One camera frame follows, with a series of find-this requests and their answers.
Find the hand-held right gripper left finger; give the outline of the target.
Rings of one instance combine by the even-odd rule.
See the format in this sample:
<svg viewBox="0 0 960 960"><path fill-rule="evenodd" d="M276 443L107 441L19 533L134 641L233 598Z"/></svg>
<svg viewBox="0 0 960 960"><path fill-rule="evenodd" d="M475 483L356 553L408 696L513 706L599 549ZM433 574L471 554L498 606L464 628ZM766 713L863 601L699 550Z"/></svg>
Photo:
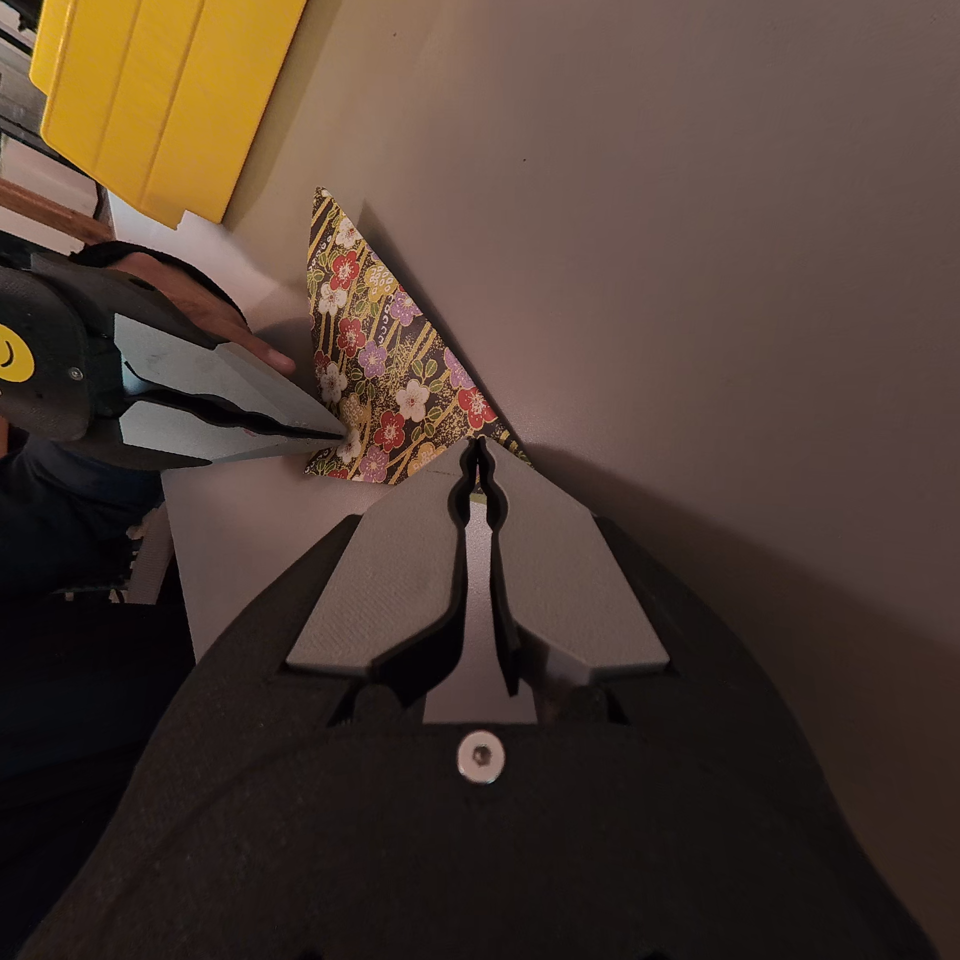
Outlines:
<svg viewBox="0 0 960 960"><path fill-rule="evenodd" d="M366 510L287 666L388 687L407 707L463 651L476 442L464 438Z"/></svg>

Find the person's dark clothing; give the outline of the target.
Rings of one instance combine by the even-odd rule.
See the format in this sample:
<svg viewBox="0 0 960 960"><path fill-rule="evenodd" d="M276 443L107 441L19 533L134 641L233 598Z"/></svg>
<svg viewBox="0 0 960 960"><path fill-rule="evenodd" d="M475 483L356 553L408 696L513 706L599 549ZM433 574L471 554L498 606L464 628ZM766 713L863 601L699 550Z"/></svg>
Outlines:
<svg viewBox="0 0 960 960"><path fill-rule="evenodd" d="M13 428L1 467L1 955L13 958L114 816L195 664L183 596L111 598L155 472Z"/></svg>

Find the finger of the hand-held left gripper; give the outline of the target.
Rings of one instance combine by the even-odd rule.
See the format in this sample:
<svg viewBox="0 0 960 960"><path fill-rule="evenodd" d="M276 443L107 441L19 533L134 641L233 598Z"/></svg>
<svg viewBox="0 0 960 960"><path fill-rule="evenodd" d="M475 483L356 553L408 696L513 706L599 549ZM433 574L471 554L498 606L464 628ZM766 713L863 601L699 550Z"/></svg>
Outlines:
<svg viewBox="0 0 960 960"><path fill-rule="evenodd" d="M229 463L339 447L344 426L320 412L320 426L291 426L211 397L142 394L121 415L120 431L130 447Z"/></svg>
<svg viewBox="0 0 960 960"><path fill-rule="evenodd" d="M321 402L238 343L208 348L122 314L114 316L113 340L140 381L215 398L283 427L322 437L344 435L340 421Z"/></svg>

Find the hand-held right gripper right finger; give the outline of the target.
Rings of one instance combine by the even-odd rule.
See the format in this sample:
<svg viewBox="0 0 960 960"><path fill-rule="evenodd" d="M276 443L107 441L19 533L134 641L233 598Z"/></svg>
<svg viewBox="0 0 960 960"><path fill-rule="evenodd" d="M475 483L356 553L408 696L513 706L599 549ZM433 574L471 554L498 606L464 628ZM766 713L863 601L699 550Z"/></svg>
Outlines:
<svg viewBox="0 0 960 960"><path fill-rule="evenodd" d="M546 695L662 671L669 654L593 513L495 442L477 458L498 664Z"/></svg>

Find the floral origami paper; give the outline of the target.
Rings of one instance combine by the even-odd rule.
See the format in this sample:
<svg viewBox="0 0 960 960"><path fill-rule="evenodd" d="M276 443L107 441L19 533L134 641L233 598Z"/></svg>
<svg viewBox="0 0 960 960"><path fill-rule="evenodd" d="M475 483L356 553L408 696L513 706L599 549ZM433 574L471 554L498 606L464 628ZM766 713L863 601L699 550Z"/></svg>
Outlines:
<svg viewBox="0 0 960 960"><path fill-rule="evenodd" d="M353 221L314 196L306 280L322 404L345 429L306 473L396 485L465 437L529 463L517 437Z"/></svg>

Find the person's left hand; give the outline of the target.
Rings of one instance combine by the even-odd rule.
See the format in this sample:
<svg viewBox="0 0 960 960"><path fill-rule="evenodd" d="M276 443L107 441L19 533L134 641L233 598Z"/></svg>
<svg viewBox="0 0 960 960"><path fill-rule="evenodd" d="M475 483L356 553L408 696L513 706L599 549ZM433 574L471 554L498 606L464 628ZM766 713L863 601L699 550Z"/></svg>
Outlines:
<svg viewBox="0 0 960 960"><path fill-rule="evenodd" d="M258 338L234 306L179 267L136 251L112 265L112 269L150 284L199 329L238 344L284 377L294 375L296 365L290 357Z"/></svg>

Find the yellow plastic bin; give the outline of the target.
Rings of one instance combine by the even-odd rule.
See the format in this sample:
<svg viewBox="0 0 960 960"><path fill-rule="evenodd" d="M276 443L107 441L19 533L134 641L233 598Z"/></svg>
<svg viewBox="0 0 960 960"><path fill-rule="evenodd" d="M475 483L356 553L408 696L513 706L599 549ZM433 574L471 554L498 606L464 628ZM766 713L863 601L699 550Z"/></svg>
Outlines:
<svg viewBox="0 0 960 960"><path fill-rule="evenodd" d="M143 215L223 220L305 1L48 1L43 141Z"/></svg>

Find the brown wooden board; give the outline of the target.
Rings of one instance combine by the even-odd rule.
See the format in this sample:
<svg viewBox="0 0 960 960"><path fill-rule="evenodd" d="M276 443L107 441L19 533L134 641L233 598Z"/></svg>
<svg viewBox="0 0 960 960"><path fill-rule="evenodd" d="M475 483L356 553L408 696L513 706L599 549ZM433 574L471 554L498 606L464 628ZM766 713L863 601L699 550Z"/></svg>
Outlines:
<svg viewBox="0 0 960 960"><path fill-rule="evenodd" d="M1 207L66 234L85 245L114 240L110 226L49 198L1 178Z"/></svg>

